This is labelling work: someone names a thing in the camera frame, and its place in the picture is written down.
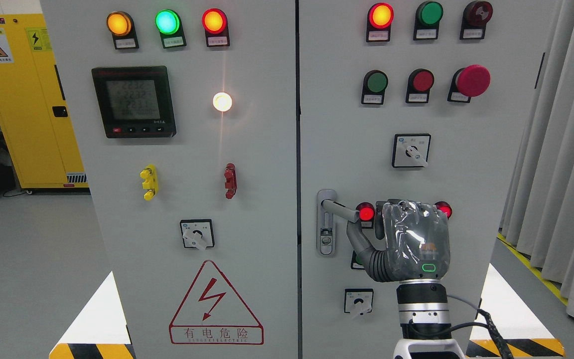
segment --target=gray curtain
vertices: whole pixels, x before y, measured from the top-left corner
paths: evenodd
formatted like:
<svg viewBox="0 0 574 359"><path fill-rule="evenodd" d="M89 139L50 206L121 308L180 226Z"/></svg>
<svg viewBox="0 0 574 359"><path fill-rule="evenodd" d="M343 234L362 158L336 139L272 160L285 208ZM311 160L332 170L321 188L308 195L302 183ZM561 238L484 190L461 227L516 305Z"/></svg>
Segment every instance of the gray curtain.
<svg viewBox="0 0 574 359"><path fill-rule="evenodd" d="M574 0L563 0L501 227L542 277L562 283L574 317Z"/></svg>

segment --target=lightning bolt symbol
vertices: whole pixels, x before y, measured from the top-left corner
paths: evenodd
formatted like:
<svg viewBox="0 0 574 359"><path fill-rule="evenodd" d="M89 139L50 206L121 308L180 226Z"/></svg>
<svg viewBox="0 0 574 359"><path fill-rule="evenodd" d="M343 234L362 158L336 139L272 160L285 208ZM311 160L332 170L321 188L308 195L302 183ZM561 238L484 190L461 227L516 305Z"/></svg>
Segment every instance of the lightning bolt symbol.
<svg viewBox="0 0 574 359"><path fill-rule="evenodd" d="M223 299L223 297L225 296L225 293L218 293L217 295L206 296L207 293L210 291L210 289L212 289L212 287L214 287L214 284L216 284L216 278L212 278L212 280L209 281L209 284L207 284L207 287L203 291L203 294L201 294L201 297L198 298L199 302L203 302L203 300L208 300L208 299L212 299L212 298L218 298L216 300L216 302L214 302L214 305L212 305L212 308L210 308L210 310L207 311L207 313L203 313L203 320L204 321L207 318L209 318L210 316L212 316L210 313L214 310L214 308L216 308L216 305L218 304L218 302L220 302Z"/></svg>

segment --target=robotic hand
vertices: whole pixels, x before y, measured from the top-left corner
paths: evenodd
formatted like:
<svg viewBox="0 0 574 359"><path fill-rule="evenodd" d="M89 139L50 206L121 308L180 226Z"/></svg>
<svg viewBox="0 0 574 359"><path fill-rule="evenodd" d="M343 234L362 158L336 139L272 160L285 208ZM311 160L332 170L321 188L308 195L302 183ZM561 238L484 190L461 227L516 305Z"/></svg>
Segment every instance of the robotic hand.
<svg viewBox="0 0 574 359"><path fill-rule="evenodd" d="M390 199L376 203L376 236L384 234L385 250L371 245L360 221L347 221L347 235L376 282L440 279L451 257L446 221L446 214L432 204Z"/></svg>

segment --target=lcd display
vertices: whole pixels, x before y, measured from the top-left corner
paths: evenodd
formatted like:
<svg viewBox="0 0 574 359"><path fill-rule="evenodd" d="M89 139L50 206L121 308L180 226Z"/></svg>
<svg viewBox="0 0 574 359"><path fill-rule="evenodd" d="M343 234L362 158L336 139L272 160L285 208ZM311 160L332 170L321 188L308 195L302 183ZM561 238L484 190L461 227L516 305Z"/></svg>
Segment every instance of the lcd display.
<svg viewBox="0 0 574 359"><path fill-rule="evenodd" d="M154 80L110 80L106 86L115 120L161 118Z"/></svg>

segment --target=digital meter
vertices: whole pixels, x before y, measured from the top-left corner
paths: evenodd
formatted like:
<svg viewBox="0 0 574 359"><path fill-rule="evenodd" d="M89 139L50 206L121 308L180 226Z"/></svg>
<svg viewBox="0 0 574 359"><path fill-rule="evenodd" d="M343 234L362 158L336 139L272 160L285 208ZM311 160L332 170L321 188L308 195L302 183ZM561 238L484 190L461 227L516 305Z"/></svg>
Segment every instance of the digital meter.
<svg viewBox="0 0 574 359"><path fill-rule="evenodd" d="M106 137L176 134L166 66L98 67L92 77Z"/></svg>

